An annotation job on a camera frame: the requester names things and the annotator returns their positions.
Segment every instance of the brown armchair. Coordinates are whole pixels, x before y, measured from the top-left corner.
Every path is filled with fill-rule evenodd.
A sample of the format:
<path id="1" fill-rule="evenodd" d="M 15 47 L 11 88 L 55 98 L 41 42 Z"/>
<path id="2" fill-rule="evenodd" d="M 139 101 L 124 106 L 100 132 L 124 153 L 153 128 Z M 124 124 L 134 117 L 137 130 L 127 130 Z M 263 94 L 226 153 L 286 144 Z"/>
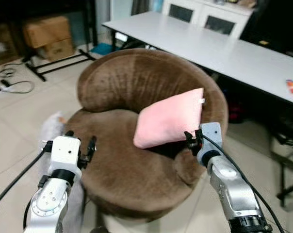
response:
<path id="1" fill-rule="evenodd" d="M 102 211 L 151 221 L 191 194 L 205 169 L 184 142 L 142 150 L 132 139 L 143 108 L 200 87 L 206 99 L 201 122 L 220 122 L 224 136 L 226 100 L 213 79 L 188 61 L 158 50 L 122 50 L 98 59 L 82 73 L 78 97 L 83 108 L 66 129 L 81 139 L 83 153 L 91 136 L 98 138 L 82 182 Z"/>

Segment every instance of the pink pillow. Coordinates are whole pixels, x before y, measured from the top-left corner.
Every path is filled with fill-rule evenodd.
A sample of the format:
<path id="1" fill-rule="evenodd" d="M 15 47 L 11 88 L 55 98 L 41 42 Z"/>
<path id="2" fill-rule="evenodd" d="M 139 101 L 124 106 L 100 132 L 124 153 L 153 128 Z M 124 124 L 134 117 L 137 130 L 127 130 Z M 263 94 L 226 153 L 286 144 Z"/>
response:
<path id="1" fill-rule="evenodd" d="M 200 124 L 203 88 L 156 102 L 143 109 L 138 117 L 133 143 L 150 148 L 185 140 L 184 131 L 194 133 Z"/>

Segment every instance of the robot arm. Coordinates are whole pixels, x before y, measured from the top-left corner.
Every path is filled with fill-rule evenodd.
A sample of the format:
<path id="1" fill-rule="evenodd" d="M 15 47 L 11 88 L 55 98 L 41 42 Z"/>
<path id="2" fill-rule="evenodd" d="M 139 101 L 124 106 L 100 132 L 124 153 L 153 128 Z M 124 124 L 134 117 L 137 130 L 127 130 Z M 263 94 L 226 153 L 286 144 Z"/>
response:
<path id="1" fill-rule="evenodd" d="M 53 140 L 49 176 L 44 176 L 30 204 L 30 221 L 24 233 L 61 233 L 62 221 L 68 210 L 68 196 L 74 182 L 81 179 L 96 150 L 93 137 L 88 154 L 81 158 L 81 142 L 73 132 Z"/>
<path id="2" fill-rule="evenodd" d="M 210 183 L 219 195 L 231 232 L 271 232 L 272 227 L 267 224 L 251 187 L 222 152 L 202 136 L 207 136 L 221 147 L 220 124 L 202 124 L 201 129 L 195 132 L 196 137 L 188 132 L 185 134 L 194 156 L 207 168 Z"/>

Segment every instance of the white table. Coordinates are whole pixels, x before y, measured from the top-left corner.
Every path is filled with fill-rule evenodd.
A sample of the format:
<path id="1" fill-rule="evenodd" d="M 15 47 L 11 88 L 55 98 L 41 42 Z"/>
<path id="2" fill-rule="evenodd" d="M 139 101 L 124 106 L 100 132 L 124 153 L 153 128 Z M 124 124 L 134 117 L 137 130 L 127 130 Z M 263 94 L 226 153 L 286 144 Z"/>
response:
<path id="1" fill-rule="evenodd" d="M 292 57 L 156 12 L 103 26 L 293 103 Z"/>

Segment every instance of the chair seat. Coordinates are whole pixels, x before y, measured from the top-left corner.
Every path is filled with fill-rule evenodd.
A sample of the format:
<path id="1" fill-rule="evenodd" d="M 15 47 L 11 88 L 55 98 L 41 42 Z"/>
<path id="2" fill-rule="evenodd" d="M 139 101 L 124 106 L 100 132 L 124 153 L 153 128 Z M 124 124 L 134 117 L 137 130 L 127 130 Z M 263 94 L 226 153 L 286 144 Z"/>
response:
<path id="1" fill-rule="evenodd" d="M 137 118 L 129 110 L 92 113 L 81 109 L 66 130 L 73 130 L 81 139 L 84 154 L 90 138 L 95 135 L 98 139 L 97 151 L 82 176 L 90 199 L 111 214 L 152 220 L 182 203 L 193 186 L 178 174 L 178 159 L 135 147 Z M 197 166 L 192 160 L 189 163 Z"/>

